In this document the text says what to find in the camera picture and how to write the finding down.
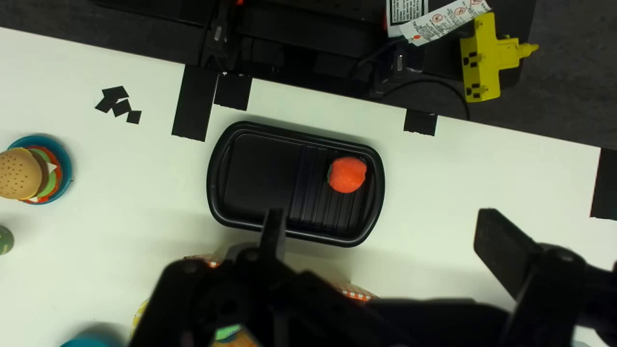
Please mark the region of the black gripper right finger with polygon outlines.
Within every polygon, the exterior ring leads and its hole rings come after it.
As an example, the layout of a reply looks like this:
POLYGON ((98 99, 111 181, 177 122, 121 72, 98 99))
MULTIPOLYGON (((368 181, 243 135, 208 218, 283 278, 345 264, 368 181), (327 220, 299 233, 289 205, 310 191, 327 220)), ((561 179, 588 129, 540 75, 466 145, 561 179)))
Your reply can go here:
POLYGON ((541 247, 499 210, 478 210, 472 249, 516 303, 541 297, 541 247))

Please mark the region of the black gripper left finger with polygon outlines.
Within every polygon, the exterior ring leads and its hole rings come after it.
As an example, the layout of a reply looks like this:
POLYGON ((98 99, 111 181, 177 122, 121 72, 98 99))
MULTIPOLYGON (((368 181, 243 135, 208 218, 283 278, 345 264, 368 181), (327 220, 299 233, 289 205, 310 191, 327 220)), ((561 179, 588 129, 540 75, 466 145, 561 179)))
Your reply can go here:
POLYGON ((266 212, 260 243, 258 260, 275 268, 279 264, 285 241, 285 212, 281 208, 272 208, 266 212))

